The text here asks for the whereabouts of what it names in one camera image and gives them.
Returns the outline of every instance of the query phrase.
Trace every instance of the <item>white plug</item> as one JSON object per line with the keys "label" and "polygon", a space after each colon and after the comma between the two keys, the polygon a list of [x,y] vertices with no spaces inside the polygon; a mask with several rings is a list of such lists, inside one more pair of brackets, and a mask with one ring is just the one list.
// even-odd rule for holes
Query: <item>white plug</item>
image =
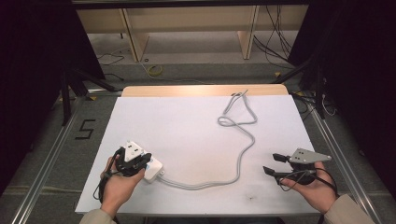
{"label": "white plug", "polygon": [[125,158],[126,162],[143,154],[143,148],[138,146],[135,142],[127,141],[125,145]]}
{"label": "white plug", "polygon": [[153,156],[151,156],[151,160],[148,162],[147,167],[146,167],[146,172],[145,172],[145,179],[149,182],[152,183],[154,182],[155,178],[157,177],[158,174],[163,175],[164,170],[163,170],[163,164],[157,161]]}

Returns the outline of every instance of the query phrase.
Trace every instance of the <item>gray cable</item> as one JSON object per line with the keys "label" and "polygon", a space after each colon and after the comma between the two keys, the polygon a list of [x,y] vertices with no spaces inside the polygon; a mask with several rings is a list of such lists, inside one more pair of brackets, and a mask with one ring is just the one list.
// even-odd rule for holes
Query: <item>gray cable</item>
{"label": "gray cable", "polygon": [[[205,182],[205,183],[201,183],[201,184],[195,184],[195,185],[190,185],[190,184],[184,184],[184,183],[179,183],[173,180],[169,180],[166,179],[165,177],[163,177],[162,175],[158,175],[158,177],[161,179],[161,181],[169,186],[175,187],[175,188],[179,188],[179,189],[188,189],[188,190],[198,190],[198,189],[205,189],[205,188],[210,188],[210,187],[215,187],[215,186],[223,186],[223,185],[229,185],[232,184],[234,182],[236,182],[240,175],[241,175],[241,160],[242,160],[242,156],[244,155],[244,153],[250,149],[256,139],[253,136],[252,133],[250,133],[249,131],[247,131],[246,129],[244,129],[243,127],[241,127],[241,125],[244,124],[254,124],[257,123],[257,116],[254,114],[254,112],[251,110],[250,106],[248,105],[248,101],[247,101],[247,97],[246,97],[246,92],[239,92],[237,94],[235,94],[230,102],[228,103],[228,105],[226,106],[226,108],[224,109],[222,115],[218,118],[218,124],[222,127],[237,127],[238,129],[240,129],[242,132],[244,132],[245,134],[247,134],[250,139],[251,142],[250,144],[245,147],[238,156],[237,159],[237,164],[236,164],[236,176],[229,180],[229,181],[210,181],[210,182]],[[245,103],[245,107],[247,108],[248,113],[251,115],[251,117],[253,117],[253,121],[250,122],[235,122],[234,120],[228,118],[226,115],[227,113],[230,111],[230,109],[233,107],[233,104],[239,99],[239,98],[243,98],[244,103]]]}

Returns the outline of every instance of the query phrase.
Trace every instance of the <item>white table surface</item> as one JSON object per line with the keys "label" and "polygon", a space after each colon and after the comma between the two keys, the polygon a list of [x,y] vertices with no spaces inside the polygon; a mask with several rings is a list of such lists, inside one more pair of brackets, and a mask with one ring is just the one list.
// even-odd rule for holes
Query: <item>white table surface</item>
{"label": "white table surface", "polygon": [[[151,152],[163,163],[165,177],[186,184],[229,180],[236,159],[250,139],[237,128],[217,124],[230,96],[121,97],[115,104],[104,138],[76,208],[87,213],[100,207],[92,194],[107,158],[127,140]],[[283,191],[266,175],[265,165],[290,172],[288,164],[274,161],[273,153],[291,155],[297,147],[313,150],[298,110],[289,95],[249,96],[259,121],[244,126],[256,138],[243,156],[240,179],[227,186],[201,190],[176,189],[158,179],[142,180],[119,213],[142,216],[278,216],[312,214],[297,192]],[[229,116],[251,120],[242,99]]]}

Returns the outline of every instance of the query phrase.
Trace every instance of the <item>metal frame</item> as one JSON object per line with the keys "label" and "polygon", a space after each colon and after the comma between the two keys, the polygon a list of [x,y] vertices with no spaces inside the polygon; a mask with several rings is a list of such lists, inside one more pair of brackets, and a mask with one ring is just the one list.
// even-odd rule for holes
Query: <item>metal frame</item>
{"label": "metal frame", "polygon": [[324,140],[326,141],[330,152],[332,153],[332,158],[335,160],[335,163],[340,169],[340,172],[343,175],[346,184],[351,190],[351,193],[355,198],[356,203],[367,213],[367,215],[372,218],[375,223],[383,223],[379,214],[375,211],[373,202],[370,200],[369,196],[366,193],[366,190],[364,189],[359,179],[356,177],[349,162],[344,156],[343,150],[340,148],[334,136],[332,135],[332,131],[327,125],[326,120],[322,119],[316,110],[312,112],[312,116]]}
{"label": "metal frame", "polygon": [[47,158],[45,159],[43,165],[38,172],[35,181],[33,182],[32,186],[29,188],[29,191],[24,196],[20,206],[17,209],[17,212],[12,219],[12,224],[14,223],[26,223],[28,217],[32,213],[32,210],[35,206],[35,202],[40,195],[40,192],[46,183],[50,172],[52,170],[53,165],[58,159],[60,152],[64,146],[64,142],[66,141],[67,136],[70,133],[71,128],[73,127],[74,121],[78,116],[78,112],[84,102],[85,97],[78,97],[75,101],[73,113],[70,120],[64,125],[59,132],[58,136],[54,144],[49,151]]}

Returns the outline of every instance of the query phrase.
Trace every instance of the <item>hand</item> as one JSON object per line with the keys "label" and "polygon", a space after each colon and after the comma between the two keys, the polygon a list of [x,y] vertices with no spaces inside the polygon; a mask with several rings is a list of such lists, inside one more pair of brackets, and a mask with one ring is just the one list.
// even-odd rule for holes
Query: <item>hand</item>
{"label": "hand", "polygon": [[[316,168],[324,169],[321,161],[315,162]],[[324,179],[325,181],[333,184],[332,179],[326,172],[317,170],[317,176]],[[322,182],[315,180],[309,185],[300,185],[293,180],[284,178],[281,183],[291,189],[298,191],[306,201],[321,214],[327,213],[332,204],[335,202],[337,197],[334,191]]]}
{"label": "hand", "polygon": [[[111,157],[107,160],[105,171],[110,162]],[[111,170],[116,170],[115,162]],[[144,175],[145,169],[141,169],[139,173],[130,177],[120,175],[111,176],[105,186],[101,209],[114,218],[119,208],[131,198],[134,187],[136,187]]]}

